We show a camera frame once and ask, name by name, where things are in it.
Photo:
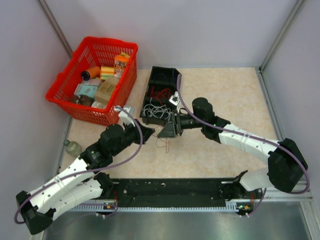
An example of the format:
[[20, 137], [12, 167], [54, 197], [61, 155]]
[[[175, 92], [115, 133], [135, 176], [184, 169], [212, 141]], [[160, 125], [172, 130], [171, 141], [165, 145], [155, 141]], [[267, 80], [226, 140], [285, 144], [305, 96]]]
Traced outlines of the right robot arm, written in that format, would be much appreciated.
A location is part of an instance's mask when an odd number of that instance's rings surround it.
[[176, 138], [184, 130], [199, 128], [209, 140], [232, 146], [261, 160], [266, 167], [243, 171], [233, 185], [233, 192], [245, 198], [253, 190], [274, 187], [292, 193], [308, 165], [297, 144], [289, 138], [282, 141], [261, 138], [218, 117], [206, 98], [192, 101], [193, 114], [173, 113], [158, 138]]

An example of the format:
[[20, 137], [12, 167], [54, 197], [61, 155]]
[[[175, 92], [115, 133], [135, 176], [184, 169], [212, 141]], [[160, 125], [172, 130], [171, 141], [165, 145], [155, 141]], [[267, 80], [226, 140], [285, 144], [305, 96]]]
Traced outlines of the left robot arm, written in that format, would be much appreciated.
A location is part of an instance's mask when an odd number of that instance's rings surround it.
[[62, 172], [30, 192], [22, 190], [15, 199], [18, 210], [31, 235], [46, 230], [59, 216], [91, 199], [109, 198], [113, 182], [104, 169], [113, 165], [113, 158], [132, 144], [138, 148], [155, 133], [138, 120], [130, 124], [111, 124], [97, 142], [88, 146]]

